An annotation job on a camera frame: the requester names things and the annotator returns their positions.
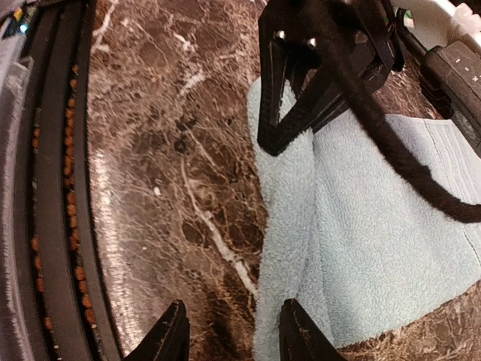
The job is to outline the light blue towel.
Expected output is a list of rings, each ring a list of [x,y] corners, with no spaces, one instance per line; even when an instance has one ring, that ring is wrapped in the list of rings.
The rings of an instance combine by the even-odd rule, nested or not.
[[[480,358],[480,226],[433,209],[347,111],[279,156],[256,148],[268,209],[253,336],[278,360],[294,298],[353,360]]]

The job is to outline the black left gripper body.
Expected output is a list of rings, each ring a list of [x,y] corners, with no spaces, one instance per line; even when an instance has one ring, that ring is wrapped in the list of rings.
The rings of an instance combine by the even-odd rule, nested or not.
[[[340,59],[356,71],[376,62],[385,71],[405,63],[391,1],[269,1],[259,18],[262,86],[300,93],[311,69],[336,71]]]

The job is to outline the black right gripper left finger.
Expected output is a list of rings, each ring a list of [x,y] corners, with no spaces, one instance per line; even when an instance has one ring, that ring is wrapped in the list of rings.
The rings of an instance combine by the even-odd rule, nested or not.
[[[186,307],[174,300],[124,361],[189,360],[190,324]]]

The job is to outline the small green circuit board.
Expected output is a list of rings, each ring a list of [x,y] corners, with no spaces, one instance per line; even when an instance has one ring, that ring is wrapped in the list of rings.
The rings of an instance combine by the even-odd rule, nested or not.
[[[17,35],[26,35],[32,26],[38,2],[24,2],[1,18],[1,40]]]

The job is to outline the black front rail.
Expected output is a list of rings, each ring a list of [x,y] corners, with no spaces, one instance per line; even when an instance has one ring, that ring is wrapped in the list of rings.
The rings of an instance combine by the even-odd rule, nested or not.
[[[94,1],[37,1],[14,161],[14,279],[28,360],[120,360],[95,249],[87,93]]]

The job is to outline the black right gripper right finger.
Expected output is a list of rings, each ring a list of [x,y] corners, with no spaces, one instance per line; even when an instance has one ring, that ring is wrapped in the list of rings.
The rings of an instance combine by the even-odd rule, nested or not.
[[[281,361],[346,361],[296,299],[287,299],[280,312]]]

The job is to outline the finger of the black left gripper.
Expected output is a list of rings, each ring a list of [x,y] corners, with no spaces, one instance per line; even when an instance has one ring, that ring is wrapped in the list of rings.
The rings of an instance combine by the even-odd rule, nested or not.
[[[304,44],[261,38],[257,142],[280,155],[298,135],[314,132],[346,110],[334,71]]]

